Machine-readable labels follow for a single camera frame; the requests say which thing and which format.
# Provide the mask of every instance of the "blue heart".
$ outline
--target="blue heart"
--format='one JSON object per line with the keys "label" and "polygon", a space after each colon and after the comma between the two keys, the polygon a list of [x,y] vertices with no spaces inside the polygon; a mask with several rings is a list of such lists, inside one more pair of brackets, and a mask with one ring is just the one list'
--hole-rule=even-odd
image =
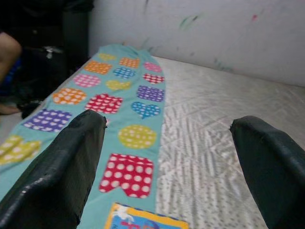
{"label": "blue heart", "polygon": [[142,119],[160,114],[160,107],[156,105],[145,105],[141,102],[134,102],[132,104],[132,110],[138,113]]}

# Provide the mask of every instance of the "white wall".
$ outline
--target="white wall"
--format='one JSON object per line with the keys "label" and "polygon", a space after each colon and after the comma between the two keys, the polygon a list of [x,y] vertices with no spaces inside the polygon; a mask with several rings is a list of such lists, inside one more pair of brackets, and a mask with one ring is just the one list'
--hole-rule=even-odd
{"label": "white wall", "polygon": [[164,58],[305,85],[305,0],[96,0],[90,54],[123,42]]}

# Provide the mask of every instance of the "yellow polka dot shape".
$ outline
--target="yellow polka dot shape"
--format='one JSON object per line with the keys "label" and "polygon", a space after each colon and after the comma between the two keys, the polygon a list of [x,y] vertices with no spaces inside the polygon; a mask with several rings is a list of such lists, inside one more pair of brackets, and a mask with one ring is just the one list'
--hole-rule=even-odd
{"label": "yellow polka dot shape", "polygon": [[119,131],[120,142],[132,149],[149,148],[156,138],[157,133],[144,125],[129,125]]}
{"label": "yellow polka dot shape", "polygon": [[104,61],[114,61],[116,60],[116,56],[106,53],[100,53],[99,57]]}
{"label": "yellow polka dot shape", "polygon": [[0,145],[0,166],[32,158],[39,152],[40,146],[40,141],[24,143],[22,137],[12,135]]}
{"label": "yellow polka dot shape", "polygon": [[107,87],[111,90],[127,90],[130,88],[131,82],[120,82],[117,80],[109,80],[106,82]]}

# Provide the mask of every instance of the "red polka dot shape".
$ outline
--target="red polka dot shape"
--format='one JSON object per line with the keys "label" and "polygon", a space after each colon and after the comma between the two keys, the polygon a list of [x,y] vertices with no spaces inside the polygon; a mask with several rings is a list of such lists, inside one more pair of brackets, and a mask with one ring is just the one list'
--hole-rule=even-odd
{"label": "red polka dot shape", "polygon": [[118,112],[122,102],[123,99],[120,97],[109,96],[108,94],[97,94],[90,99],[85,109],[103,112],[105,114],[115,114]]}
{"label": "red polka dot shape", "polygon": [[153,162],[147,158],[111,154],[100,182],[101,192],[120,187],[129,197],[146,198],[153,179]]}
{"label": "red polka dot shape", "polygon": [[151,84],[162,83],[164,81],[164,77],[159,75],[152,75],[149,73],[145,73],[143,78]]}

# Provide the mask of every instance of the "colorful fabric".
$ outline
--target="colorful fabric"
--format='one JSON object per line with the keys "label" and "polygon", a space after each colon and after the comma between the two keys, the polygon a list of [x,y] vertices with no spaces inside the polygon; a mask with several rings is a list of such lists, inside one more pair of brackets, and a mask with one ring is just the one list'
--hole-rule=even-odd
{"label": "colorful fabric", "polygon": [[104,229],[188,229],[179,219],[114,203]]}
{"label": "colorful fabric", "polygon": [[0,146],[0,199],[59,131],[91,109],[107,118],[108,128],[78,229],[103,228],[113,202],[155,211],[165,93],[163,73],[156,73],[160,69],[147,51],[122,45],[100,48]]}

